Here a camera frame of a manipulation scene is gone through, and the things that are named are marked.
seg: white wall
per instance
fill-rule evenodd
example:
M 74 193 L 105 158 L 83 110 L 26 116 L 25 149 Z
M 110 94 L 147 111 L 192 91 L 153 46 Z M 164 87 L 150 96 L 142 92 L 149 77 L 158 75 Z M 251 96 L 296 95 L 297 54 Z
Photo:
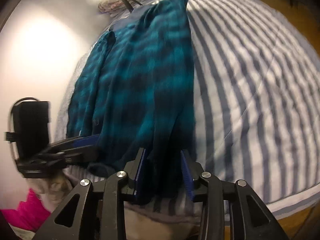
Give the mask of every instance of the white wall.
M 78 59 L 110 23 L 98 0 L 22 0 L 0 32 L 0 132 L 23 97 L 51 102 L 50 131 Z M 15 208 L 28 186 L 0 139 L 0 208 Z

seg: pink fabric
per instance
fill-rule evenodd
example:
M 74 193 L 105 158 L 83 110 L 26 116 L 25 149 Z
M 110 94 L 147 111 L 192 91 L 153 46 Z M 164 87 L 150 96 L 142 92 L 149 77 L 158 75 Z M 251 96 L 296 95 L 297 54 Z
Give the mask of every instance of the pink fabric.
M 1 212 L 12 226 L 33 232 L 50 216 L 32 189 L 29 189 L 27 201 L 20 201 L 17 210 L 2 209 Z

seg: striped bedsheet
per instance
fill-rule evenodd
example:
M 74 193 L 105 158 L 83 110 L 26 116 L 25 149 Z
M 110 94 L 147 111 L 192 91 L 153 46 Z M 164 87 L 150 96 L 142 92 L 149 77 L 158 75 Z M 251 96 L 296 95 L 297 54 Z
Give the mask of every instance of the striped bedsheet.
M 316 52 L 285 17 L 258 0 L 189 0 L 187 10 L 197 161 L 220 179 L 245 179 L 277 218 L 312 205 L 320 198 Z M 56 140 L 65 136 L 68 104 L 88 54 L 61 105 Z M 103 179 L 76 166 L 66 173 Z M 183 187 L 176 198 L 126 208 L 163 222 L 200 221 L 201 204 L 193 204 Z

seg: metal screw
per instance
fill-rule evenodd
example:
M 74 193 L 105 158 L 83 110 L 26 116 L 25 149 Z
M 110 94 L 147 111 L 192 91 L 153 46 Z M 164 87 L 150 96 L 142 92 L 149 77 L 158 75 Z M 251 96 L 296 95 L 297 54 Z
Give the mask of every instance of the metal screw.
M 238 180 L 238 185 L 241 187 L 245 187 L 245 186 L 247 186 L 247 183 L 245 182 L 245 180 L 240 179 L 240 180 Z
M 89 183 L 90 183 L 90 180 L 88 180 L 88 179 L 82 179 L 80 181 L 81 186 L 87 186 Z
M 207 172 L 207 171 L 204 171 L 204 172 L 202 172 L 201 176 L 207 179 L 207 178 L 211 177 L 211 173 Z
M 123 177 L 125 177 L 127 175 L 127 173 L 125 172 L 125 171 L 118 171 L 117 172 L 117 176 L 119 177 L 119 178 L 123 178 Z

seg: bed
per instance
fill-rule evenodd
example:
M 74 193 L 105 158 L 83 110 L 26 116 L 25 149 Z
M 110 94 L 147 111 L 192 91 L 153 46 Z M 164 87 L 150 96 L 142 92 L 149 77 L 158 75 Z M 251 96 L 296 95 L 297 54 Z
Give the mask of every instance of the bed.
M 144 5 L 157 0 L 145 0 Z M 194 50 L 196 155 L 219 179 L 245 179 L 277 219 L 320 198 L 320 59 L 279 12 L 259 0 L 189 0 Z M 117 28 L 124 13 L 110 27 Z M 61 104 L 55 140 L 64 139 L 68 106 L 90 51 L 78 62 Z M 74 181 L 100 178 L 78 166 Z M 171 199 L 125 204 L 161 223 L 198 225 L 201 204 L 183 187 Z M 228 208 L 225 208 L 228 224 Z

